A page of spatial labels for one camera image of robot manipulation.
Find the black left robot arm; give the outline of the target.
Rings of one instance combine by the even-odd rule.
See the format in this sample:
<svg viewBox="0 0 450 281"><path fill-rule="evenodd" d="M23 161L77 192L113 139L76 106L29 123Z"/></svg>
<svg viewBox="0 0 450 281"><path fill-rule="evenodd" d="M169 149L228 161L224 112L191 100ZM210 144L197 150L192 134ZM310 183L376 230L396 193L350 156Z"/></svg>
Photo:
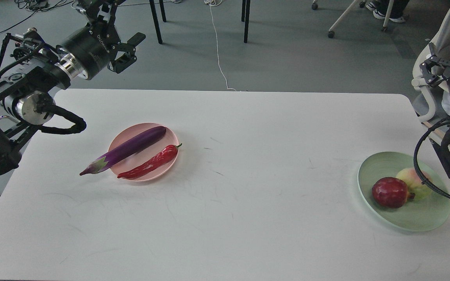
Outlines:
<svg viewBox="0 0 450 281"><path fill-rule="evenodd" d="M71 135L86 129L76 114L56 105L52 89L67 89L75 78L93 79L103 69L121 73L136 61L140 32L122 43L115 27L122 0L75 0L88 23L53 47L35 31L6 34L0 55L16 43L15 61L0 64L0 176L19 166L23 146L38 131Z"/></svg>

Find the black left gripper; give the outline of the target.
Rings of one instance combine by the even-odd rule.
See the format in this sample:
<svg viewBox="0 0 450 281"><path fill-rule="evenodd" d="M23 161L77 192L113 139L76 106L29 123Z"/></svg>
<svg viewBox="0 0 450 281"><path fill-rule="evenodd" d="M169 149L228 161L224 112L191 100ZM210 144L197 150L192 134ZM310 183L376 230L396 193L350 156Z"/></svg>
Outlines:
<svg viewBox="0 0 450 281"><path fill-rule="evenodd" d="M77 0L76 11L88 23L56 46L59 53L72 55L82 67L81 75L92 80L102 69L121 73L136 62L136 47L146 35L137 32L120 42L115 27L117 8L124 0Z"/></svg>

